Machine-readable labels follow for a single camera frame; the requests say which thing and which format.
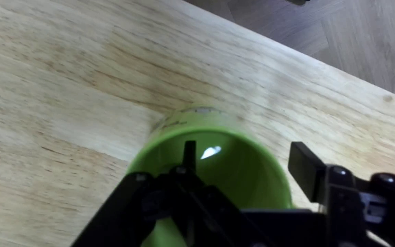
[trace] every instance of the wooden table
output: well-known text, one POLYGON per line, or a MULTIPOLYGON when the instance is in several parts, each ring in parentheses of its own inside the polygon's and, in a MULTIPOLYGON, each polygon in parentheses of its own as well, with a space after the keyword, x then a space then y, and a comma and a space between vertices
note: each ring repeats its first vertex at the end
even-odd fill
POLYGON ((182 0, 0 0, 0 245, 69 245, 151 127, 197 101, 283 164, 302 139, 395 172, 395 94, 182 0))

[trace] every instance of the green plastic container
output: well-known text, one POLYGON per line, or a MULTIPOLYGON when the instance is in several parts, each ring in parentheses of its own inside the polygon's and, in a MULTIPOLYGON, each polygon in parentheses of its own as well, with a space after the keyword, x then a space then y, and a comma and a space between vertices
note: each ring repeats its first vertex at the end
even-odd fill
MULTIPOLYGON (((178 110, 160 123, 130 172, 168 172, 197 139, 197 172, 241 208, 291 208, 291 190, 279 161, 242 130, 239 117, 213 106, 178 110)), ((171 219, 160 220, 145 245, 184 245, 171 219)))

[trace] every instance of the light wooden surface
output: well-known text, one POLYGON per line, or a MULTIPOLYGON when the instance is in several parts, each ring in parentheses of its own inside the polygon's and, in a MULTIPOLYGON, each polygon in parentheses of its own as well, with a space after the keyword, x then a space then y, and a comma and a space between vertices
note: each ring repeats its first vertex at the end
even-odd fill
POLYGON ((242 115, 283 164, 302 139, 361 176, 395 171, 395 94, 194 5, 0 0, 0 245, 69 245, 194 101, 242 115))
POLYGON ((395 1, 190 1, 395 93, 395 1))

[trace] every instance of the green cup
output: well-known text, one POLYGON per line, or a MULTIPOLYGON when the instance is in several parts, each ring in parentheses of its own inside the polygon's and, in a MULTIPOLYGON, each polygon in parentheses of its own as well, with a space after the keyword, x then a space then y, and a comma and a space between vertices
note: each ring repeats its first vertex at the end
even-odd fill
MULTIPOLYGON (((132 161, 130 172, 168 172, 182 164, 184 142, 197 141, 197 174, 239 208, 291 208, 290 183, 279 161, 242 130, 235 115, 191 106, 164 119, 132 161)), ((182 245, 172 220, 160 220, 145 245, 182 245)))

